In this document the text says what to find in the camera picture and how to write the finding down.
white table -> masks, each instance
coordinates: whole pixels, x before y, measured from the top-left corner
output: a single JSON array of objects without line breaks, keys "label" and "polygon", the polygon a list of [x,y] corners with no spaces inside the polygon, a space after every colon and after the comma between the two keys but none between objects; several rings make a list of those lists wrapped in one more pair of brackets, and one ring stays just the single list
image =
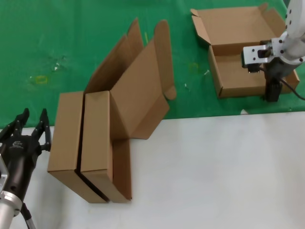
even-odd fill
[{"label": "white table", "polygon": [[38,229],[303,229],[304,149],[305,113],[165,120],[132,140],[130,204],[88,204],[46,152],[25,203]]}]

green surface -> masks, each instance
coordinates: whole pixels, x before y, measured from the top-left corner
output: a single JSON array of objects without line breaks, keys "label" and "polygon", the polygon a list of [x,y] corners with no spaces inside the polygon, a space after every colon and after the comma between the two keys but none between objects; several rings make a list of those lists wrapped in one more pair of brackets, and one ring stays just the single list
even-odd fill
[{"label": "green surface", "polygon": [[[217,99],[207,47],[197,42],[190,8],[254,6],[263,0],[0,0],[0,126],[25,107],[28,126],[36,125],[42,109],[54,124],[59,94],[81,91],[135,17],[144,43],[156,23],[171,28],[177,99],[166,118],[238,115],[305,110],[293,94],[275,104],[259,97]],[[269,5],[285,15],[281,0]],[[303,78],[305,68],[298,69]],[[302,93],[305,80],[298,86]]]}]

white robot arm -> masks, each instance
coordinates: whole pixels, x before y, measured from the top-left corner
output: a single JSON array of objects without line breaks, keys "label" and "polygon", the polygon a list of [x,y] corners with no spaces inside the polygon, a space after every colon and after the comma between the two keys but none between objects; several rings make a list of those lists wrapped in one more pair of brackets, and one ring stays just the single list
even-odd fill
[{"label": "white robot arm", "polygon": [[305,62],[305,0],[291,0],[286,14],[286,31],[259,46],[243,48],[243,67],[248,71],[265,71],[268,102],[276,102],[282,89],[282,78]]}]

brown cardboard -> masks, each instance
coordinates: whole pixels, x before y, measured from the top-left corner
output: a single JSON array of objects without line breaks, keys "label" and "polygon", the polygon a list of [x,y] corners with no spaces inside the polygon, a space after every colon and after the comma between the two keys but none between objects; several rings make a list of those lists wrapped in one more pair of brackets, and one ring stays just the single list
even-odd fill
[{"label": "brown cardboard", "polygon": [[[264,73],[249,73],[241,67],[243,47],[279,37],[285,22],[274,8],[235,7],[191,10],[199,37],[209,43],[208,60],[218,97],[263,95]],[[285,79],[296,88],[299,78],[294,71]],[[283,93],[291,92],[285,85]]]},{"label": "brown cardboard", "polygon": [[60,95],[48,172],[89,203],[105,203],[104,196],[77,174],[82,104],[83,92]]},{"label": "brown cardboard", "polygon": [[61,94],[48,172],[88,202],[132,199],[130,138],[149,138],[175,97],[167,22],[155,35],[144,47],[135,20],[85,91]]},{"label": "brown cardboard", "polygon": [[119,141],[127,144],[125,148],[112,142],[110,119],[110,92],[86,94],[81,173],[112,202],[122,203],[131,199],[131,184],[122,181],[130,180],[131,174],[116,165],[130,165],[129,140]]},{"label": "brown cardboard", "polygon": [[167,99],[177,96],[173,80],[173,58],[171,37],[168,22],[160,21],[154,29],[154,43],[156,48],[162,91]]}]

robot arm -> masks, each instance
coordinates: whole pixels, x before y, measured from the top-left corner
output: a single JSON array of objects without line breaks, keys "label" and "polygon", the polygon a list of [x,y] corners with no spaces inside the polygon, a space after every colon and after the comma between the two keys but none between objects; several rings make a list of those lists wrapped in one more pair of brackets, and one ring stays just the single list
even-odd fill
[{"label": "robot arm", "polygon": [[[0,229],[8,229],[13,217],[20,212],[27,227],[34,229],[31,214],[24,198],[42,150],[51,149],[51,132],[47,110],[43,109],[38,125],[31,135],[22,135],[22,128],[29,118],[26,108],[22,114],[0,132]],[[39,144],[45,132],[46,143]]]},{"label": "robot arm", "polygon": [[242,65],[250,73],[265,66],[268,102],[276,102],[281,92],[282,78],[305,62],[305,0],[291,0],[286,14],[286,31],[279,38],[261,42],[259,46],[243,48]]}]

